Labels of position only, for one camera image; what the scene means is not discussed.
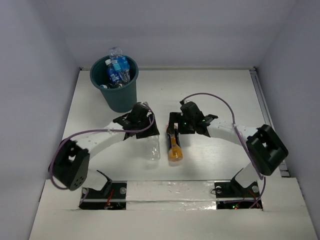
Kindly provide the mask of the orange juice bottle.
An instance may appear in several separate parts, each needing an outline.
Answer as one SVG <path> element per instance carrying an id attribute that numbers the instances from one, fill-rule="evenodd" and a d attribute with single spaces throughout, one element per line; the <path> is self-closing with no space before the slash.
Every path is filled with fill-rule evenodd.
<path id="1" fill-rule="evenodd" d="M 176 128 L 177 125 L 174 126 L 174 133 L 167 133 L 167 149 L 168 149 L 168 161 L 170 163 L 177 163 L 183 159 L 183 152 L 181 149 L 181 145 L 177 145 L 176 143 Z"/>

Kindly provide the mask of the clear bottle dark blue label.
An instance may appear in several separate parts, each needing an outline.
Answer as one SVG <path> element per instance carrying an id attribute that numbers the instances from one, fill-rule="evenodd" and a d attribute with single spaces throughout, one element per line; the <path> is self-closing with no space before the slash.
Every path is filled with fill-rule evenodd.
<path id="1" fill-rule="evenodd" d="M 113 67 L 113 64 L 110 59 L 105 60 L 105 64 L 107 67 L 107 74 L 109 76 L 111 84 L 115 87 L 118 88 L 120 87 L 120 76 L 116 72 L 116 70 Z"/>

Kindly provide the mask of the clear bottle light blue label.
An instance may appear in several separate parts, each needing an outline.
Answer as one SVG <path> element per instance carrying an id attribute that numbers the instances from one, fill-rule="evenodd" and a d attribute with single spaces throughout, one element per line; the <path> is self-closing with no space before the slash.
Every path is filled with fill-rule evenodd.
<path id="1" fill-rule="evenodd" d="M 122 81 L 125 84 L 128 84 L 131 80 L 130 77 L 130 65 L 127 60 L 127 57 L 124 55 L 122 49 L 118 46 L 111 47 L 109 49 L 109 57 L 113 68 L 117 73 L 119 73 Z"/>

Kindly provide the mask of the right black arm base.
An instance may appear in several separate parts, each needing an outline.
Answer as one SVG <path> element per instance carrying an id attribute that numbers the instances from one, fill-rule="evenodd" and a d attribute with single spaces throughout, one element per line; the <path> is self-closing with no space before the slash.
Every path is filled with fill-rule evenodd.
<path id="1" fill-rule="evenodd" d="M 258 200 L 260 190 L 257 182 L 247 188 L 238 189 L 233 187 L 230 181 L 215 182 L 210 194 L 216 197 L 218 210 L 263 209 L 262 201 Z"/>

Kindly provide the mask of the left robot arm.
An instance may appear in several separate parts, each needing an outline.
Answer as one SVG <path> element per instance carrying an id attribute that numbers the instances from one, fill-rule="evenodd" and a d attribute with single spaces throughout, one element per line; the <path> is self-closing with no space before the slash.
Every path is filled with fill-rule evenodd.
<path id="1" fill-rule="evenodd" d="M 130 138 L 155 139 L 151 154 L 160 151 L 160 132 L 147 102 L 137 102 L 130 112 L 106 127 L 76 132 L 63 139 L 48 167 L 49 179 L 59 190 L 75 191 L 87 180 L 90 160 L 105 149 Z"/>

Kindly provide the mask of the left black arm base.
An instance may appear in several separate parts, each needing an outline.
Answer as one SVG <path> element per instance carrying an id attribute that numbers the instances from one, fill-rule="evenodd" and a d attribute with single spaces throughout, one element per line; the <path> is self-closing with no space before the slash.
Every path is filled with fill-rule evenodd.
<path id="1" fill-rule="evenodd" d="M 82 189 L 79 208 L 82 210 L 125 210 L 127 182 L 116 181 L 112 183 L 110 191 L 103 195 L 101 192 L 89 188 Z"/>

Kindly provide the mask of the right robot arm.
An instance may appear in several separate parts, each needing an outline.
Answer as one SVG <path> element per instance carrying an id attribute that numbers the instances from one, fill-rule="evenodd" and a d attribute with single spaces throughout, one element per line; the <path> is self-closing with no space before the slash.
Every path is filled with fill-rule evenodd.
<path id="1" fill-rule="evenodd" d="M 242 196 L 259 178 L 271 176 L 289 155 L 287 147 L 270 125 L 246 127 L 213 114 L 204 115 L 192 101 L 182 101 L 180 112 L 170 112 L 166 133 L 172 149 L 178 147 L 179 135 L 191 134 L 222 139 L 243 147 L 250 163 L 229 182 L 230 191 L 235 196 Z"/>

